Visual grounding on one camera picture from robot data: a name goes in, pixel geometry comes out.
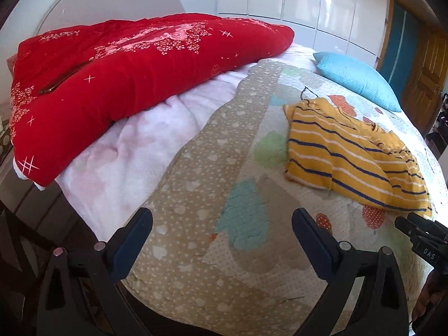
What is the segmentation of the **right hand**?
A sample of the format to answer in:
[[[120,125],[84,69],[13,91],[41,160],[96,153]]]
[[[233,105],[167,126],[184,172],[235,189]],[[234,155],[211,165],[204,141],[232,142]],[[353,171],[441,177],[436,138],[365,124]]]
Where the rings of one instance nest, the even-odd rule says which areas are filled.
[[[437,304],[447,290],[444,276],[434,269],[427,277],[417,302],[412,310],[412,321],[423,316],[428,304]]]

